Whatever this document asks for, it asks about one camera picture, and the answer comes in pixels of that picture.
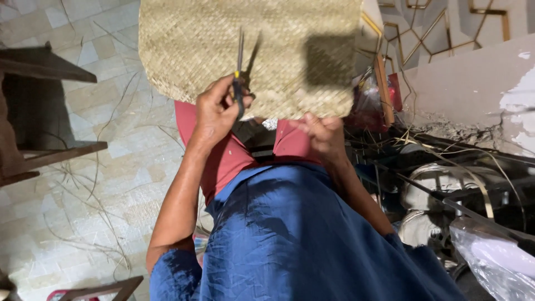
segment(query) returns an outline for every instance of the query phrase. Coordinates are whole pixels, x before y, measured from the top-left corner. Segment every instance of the plastic bag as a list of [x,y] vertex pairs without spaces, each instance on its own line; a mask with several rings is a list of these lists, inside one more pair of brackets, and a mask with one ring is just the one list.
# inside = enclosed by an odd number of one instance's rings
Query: plastic bag
[[[457,218],[449,228],[457,252],[496,300],[535,300],[535,257],[469,217]],[[534,236],[517,234],[535,240]]]

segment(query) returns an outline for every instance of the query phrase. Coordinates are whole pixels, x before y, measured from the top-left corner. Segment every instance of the woven palm leaf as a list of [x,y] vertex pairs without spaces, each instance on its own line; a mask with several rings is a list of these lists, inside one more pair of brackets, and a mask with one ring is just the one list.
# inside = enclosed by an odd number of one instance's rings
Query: woven palm leaf
[[139,53],[150,83],[194,103],[215,79],[242,71],[256,100],[244,119],[345,116],[353,104],[362,0],[142,0]]

